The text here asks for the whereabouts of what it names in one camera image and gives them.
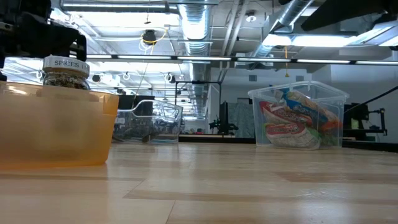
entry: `clear plastic container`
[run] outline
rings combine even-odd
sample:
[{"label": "clear plastic container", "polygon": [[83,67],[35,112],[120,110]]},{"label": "clear plastic container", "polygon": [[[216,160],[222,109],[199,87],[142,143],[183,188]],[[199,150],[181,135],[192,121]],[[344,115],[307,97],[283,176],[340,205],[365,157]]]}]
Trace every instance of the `clear plastic container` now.
[{"label": "clear plastic container", "polygon": [[132,110],[119,110],[113,141],[150,144],[178,142],[182,110],[180,106],[156,100],[142,100]]},{"label": "clear plastic container", "polygon": [[90,90],[87,78],[90,66],[80,60],[68,57],[49,56],[43,63],[43,85]]},{"label": "clear plastic container", "polygon": [[119,97],[0,82],[0,170],[103,164]]},{"label": "clear plastic container", "polygon": [[306,81],[249,91],[258,146],[314,150],[341,147],[349,94]]}]

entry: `fluorescent light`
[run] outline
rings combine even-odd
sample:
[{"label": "fluorescent light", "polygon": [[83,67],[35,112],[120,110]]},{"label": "fluorescent light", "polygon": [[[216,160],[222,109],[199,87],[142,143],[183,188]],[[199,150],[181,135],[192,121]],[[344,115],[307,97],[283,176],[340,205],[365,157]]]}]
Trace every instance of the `fluorescent light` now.
[{"label": "fluorescent light", "polygon": [[392,39],[382,43],[380,46],[381,47],[390,47],[390,46],[395,47],[397,45],[398,45],[398,36],[393,37]]},{"label": "fluorescent light", "polygon": [[[62,5],[63,7],[137,7],[137,4],[71,4],[65,3]],[[148,8],[156,8],[156,5],[145,5]]]},{"label": "fluorescent light", "polygon": [[298,63],[349,63],[349,60],[317,60],[317,59],[298,59]]},{"label": "fluorescent light", "polygon": [[119,55],[120,59],[159,59],[170,60],[170,56],[154,56],[154,55]]},{"label": "fluorescent light", "polygon": [[307,7],[306,10],[304,10],[303,14],[301,14],[301,16],[311,16],[317,9],[318,7]]},{"label": "fluorescent light", "polygon": [[373,30],[369,30],[363,34],[360,34],[356,37],[350,37],[349,45],[364,44],[367,41],[379,36],[380,34],[384,33],[385,31],[387,31],[391,28],[392,27],[375,28]]},{"label": "fluorescent light", "polygon": [[107,58],[112,58],[112,55],[87,55],[87,58],[107,59]]},{"label": "fluorescent light", "polygon": [[192,56],[180,56],[177,57],[178,60],[222,60],[230,61],[230,57],[192,57]]},{"label": "fluorescent light", "polygon": [[344,47],[350,39],[337,35],[298,35],[292,45],[301,47]]},{"label": "fluorescent light", "polygon": [[284,58],[238,58],[239,62],[286,62],[289,63],[291,59]]},{"label": "fluorescent light", "polygon": [[290,37],[284,35],[269,34],[264,39],[262,44],[267,46],[276,46],[276,45],[289,46],[292,44],[292,41]]},{"label": "fluorescent light", "polygon": [[386,61],[357,61],[357,65],[398,65],[398,62]]}]

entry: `spice jar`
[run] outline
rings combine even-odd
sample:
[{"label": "spice jar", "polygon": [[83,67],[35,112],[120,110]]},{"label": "spice jar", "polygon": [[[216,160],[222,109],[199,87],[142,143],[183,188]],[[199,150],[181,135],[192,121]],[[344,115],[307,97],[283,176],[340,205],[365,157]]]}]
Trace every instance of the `spice jar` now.
[{"label": "spice jar", "polygon": [[74,58],[49,56],[44,59],[43,71],[43,85],[90,90],[87,83],[90,66],[85,62]]}]

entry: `wooden table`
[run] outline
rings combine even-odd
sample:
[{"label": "wooden table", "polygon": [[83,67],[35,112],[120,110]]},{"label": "wooden table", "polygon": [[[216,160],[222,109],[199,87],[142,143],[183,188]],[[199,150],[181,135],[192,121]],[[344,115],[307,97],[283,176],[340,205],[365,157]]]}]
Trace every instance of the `wooden table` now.
[{"label": "wooden table", "polygon": [[103,166],[0,172],[0,223],[398,223],[398,156],[115,145]]}]

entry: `jar lid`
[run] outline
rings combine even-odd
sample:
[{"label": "jar lid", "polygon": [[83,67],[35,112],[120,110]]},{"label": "jar lid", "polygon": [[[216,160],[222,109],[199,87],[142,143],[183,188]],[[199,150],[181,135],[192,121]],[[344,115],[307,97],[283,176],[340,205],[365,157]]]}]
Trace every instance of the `jar lid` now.
[{"label": "jar lid", "polygon": [[44,58],[43,70],[46,72],[48,68],[64,68],[67,70],[81,72],[85,74],[86,78],[88,78],[88,76],[90,75],[90,66],[87,63],[74,58],[48,56]]}]

